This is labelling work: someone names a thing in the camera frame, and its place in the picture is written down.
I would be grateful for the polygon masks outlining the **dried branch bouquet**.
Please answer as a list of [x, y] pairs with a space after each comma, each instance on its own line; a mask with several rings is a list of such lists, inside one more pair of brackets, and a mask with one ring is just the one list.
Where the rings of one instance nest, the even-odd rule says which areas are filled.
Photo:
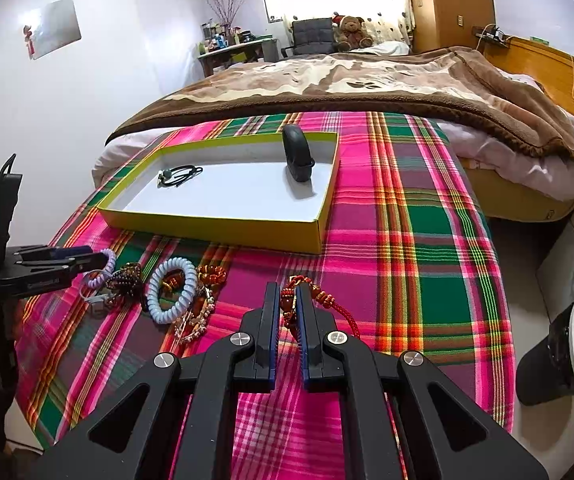
[[215, 13], [217, 21], [224, 26], [227, 35], [232, 35], [236, 17], [248, 0], [206, 0]]

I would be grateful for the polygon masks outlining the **brown teddy bear santa hat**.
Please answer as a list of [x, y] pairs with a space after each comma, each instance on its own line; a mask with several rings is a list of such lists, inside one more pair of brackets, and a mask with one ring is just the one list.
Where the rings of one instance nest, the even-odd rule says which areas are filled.
[[364, 26], [364, 20], [352, 15], [334, 14], [334, 40], [339, 52], [370, 48], [374, 40]]

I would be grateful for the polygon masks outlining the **yellow-green white tray box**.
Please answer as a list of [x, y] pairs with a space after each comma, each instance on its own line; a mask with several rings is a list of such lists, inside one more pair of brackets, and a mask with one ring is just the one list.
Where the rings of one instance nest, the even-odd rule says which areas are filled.
[[309, 132], [311, 180], [293, 180], [279, 133], [160, 148], [99, 202], [108, 226], [318, 254], [339, 167], [339, 137]]

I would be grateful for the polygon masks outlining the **wooden wardrobe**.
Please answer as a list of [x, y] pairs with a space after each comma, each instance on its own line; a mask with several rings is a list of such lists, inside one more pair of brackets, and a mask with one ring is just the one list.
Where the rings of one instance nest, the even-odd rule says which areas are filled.
[[415, 17], [413, 49], [475, 47], [474, 32], [495, 23], [494, 0], [412, 0]]

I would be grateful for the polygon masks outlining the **brown patterned blanket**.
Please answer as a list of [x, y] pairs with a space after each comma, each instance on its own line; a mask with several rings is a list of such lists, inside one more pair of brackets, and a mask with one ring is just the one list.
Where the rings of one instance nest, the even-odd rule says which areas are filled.
[[506, 77], [468, 47], [415, 55], [312, 54], [235, 65], [152, 102], [111, 137], [304, 112], [440, 118], [484, 131], [522, 155], [574, 161], [570, 117], [544, 91]]

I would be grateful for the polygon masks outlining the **black fitness band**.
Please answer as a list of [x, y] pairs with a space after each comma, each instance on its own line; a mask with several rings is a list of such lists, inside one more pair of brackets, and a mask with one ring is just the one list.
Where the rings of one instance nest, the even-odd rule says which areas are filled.
[[302, 129], [295, 124], [282, 128], [282, 143], [284, 144], [287, 168], [293, 180], [299, 183], [311, 180], [315, 160], [311, 155], [308, 140]]

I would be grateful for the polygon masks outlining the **cluttered wooden desk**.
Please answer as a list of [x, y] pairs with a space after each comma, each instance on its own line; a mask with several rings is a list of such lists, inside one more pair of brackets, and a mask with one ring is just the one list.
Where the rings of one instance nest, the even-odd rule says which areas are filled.
[[218, 49], [199, 55], [202, 72], [205, 77], [212, 76], [217, 67], [229, 66], [235, 63], [236, 55], [244, 55], [244, 63], [255, 62], [262, 58], [265, 62], [278, 62], [280, 54], [278, 52], [277, 39], [273, 37], [261, 38], [242, 44]]

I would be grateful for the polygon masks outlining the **bed with white sheet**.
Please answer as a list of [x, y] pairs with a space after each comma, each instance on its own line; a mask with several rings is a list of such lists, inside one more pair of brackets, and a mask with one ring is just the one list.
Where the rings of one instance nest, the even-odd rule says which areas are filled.
[[[500, 72], [512, 80], [541, 90], [533, 82], [525, 82], [517, 76], [509, 76], [501, 70]], [[570, 117], [574, 127], [574, 117], [562, 108], [561, 110]], [[503, 180], [522, 185], [557, 203], [574, 201], [573, 160], [564, 160], [558, 156], [533, 158], [522, 155], [484, 131], [440, 118], [431, 119], [435, 120], [446, 134], [453, 151], [464, 161], [467, 168], [493, 171]], [[160, 136], [162, 128], [127, 133], [117, 139], [110, 136], [92, 169], [95, 185], [104, 184], [112, 172]]]

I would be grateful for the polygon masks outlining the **white wall poster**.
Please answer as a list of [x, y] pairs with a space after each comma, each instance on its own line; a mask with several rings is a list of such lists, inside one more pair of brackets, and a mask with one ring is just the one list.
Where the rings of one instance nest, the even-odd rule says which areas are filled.
[[22, 18], [21, 25], [31, 60], [82, 39], [73, 0], [58, 0], [35, 9]]

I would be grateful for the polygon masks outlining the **wooden headboard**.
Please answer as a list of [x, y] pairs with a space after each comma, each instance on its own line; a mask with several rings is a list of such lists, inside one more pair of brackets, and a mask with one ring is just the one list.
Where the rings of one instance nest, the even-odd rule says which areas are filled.
[[488, 42], [483, 55], [496, 67], [533, 77], [552, 100], [574, 115], [574, 56], [531, 40], [510, 38], [507, 47]]

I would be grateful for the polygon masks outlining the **black trash bin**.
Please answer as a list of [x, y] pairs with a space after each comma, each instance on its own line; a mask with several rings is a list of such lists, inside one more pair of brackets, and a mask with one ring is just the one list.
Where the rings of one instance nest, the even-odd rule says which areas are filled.
[[574, 303], [549, 324], [547, 336], [522, 356], [516, 393], [527, 406], [574, 396]]

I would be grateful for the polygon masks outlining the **dark grey chair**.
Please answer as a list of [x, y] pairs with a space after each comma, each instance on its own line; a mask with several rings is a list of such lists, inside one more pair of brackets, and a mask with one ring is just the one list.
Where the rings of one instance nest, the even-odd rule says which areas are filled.
[[331, 18], [310, 18], [293, 21], [292, 44], [281, 49], [284, 58], [291, 51], [294, 56], [330, 54], [337, 51], [334, 40], [334, 22]]

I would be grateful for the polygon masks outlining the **rhinestone hair clip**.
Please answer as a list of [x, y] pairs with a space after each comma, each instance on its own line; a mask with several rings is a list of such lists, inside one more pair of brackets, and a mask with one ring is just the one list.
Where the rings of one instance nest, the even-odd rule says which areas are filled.
[[201, 307], [191, 307], [175, 324], [174, 349], [185, 348], [200, 339], [208, 328], [209, 320], [215, 311], [215, 298], [209, 287], [203, 286], [200, 292]]

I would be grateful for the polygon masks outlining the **pink green plaid cloth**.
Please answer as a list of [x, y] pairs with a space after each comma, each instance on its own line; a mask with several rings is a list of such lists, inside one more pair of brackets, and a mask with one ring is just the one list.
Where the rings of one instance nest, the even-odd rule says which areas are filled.
[[[151, 153], [279, 133], [339, 137], [318, 254], [112, 228], [99, 202]], [[30, 297], [17, 399], [45, 451], [33, 479], [510, 479], [541, 466], [509, 434], [515, 357], [492, 238], [444, 133], [386, 113], [294, 113], [183, 128], [126, 164], [54, 247], [109, 262]], [[242, 317], [279, 287], [275, 388], [241, 392]], [[334, 316], [338, 392], [308, 392], [296, 286]], [[175, 324], [215, 311], [174, 349]]]

